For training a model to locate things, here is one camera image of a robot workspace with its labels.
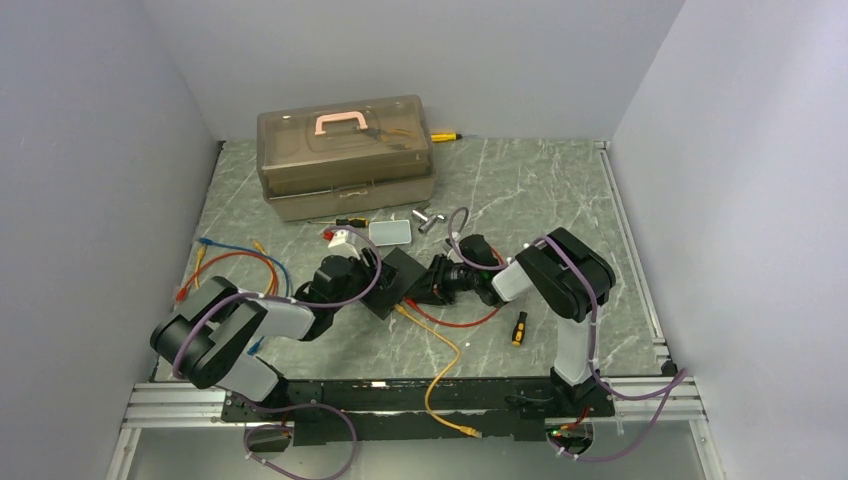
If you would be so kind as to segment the black network switch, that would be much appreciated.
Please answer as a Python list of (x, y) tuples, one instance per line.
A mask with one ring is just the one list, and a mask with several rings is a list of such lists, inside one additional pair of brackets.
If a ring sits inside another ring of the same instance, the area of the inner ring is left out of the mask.
[(386, 319), (425, 271), (426, 268), (404, 250), (394, 248), (382, 259), (377, 284), (360, 302), (380, 319)]

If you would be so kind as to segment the small white switch box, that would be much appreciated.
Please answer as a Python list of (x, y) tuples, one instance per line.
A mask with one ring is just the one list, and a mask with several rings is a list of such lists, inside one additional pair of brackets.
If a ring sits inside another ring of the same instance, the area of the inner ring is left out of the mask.
[(386, 220), (371, 222), (368, 226), (370, 241), (377, 247), (408, 245), (412, 243), (409, 220)]

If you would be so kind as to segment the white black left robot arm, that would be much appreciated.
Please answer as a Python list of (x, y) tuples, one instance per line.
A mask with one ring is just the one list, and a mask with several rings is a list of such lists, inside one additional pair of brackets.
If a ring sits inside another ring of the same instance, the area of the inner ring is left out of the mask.
[(372, 305), (397, 280), (395, 267), (368, 249), (359, 257), (324, 258), (311, 281), (291, 298), (269, 298), (213, 277), (157, 325), (151, 348), (199, 389), (217, 386), (248, 398), (264, 420), (287, 406), (287, 381), (272, 365), (247, 352), (256, 336), (308, 342), (324, 334), (344, 306)]

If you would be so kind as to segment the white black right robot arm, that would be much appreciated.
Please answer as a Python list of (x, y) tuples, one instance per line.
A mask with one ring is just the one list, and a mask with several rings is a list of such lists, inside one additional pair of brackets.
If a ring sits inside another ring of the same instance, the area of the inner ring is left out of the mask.
[(410, 304), (450, 305), (472, 291), (483, 304), (502, 307), (531, 290), (558, 316), (551, 401), (574, 415), (596, 393), (599, 309), (616, 285), (610, 264), (569, 231), (557, 228), (503, 262), (483, 236), (447, 240), (407, 294)]

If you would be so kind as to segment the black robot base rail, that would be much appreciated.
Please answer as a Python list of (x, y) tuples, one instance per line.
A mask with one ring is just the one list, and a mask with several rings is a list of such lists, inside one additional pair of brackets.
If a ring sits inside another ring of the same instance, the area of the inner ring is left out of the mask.
[(610, 418), (600, 388), (575, 405), (552, 397), (551, 376), (385, 380), (292, 380), (285, 395), (253, 407), (226, 396), (225, 423), (272, 423), (293, 429), (297, 446), (361, 441), (461, 439), (469, 426), (485, 437), (543, 441), (557, 424)]

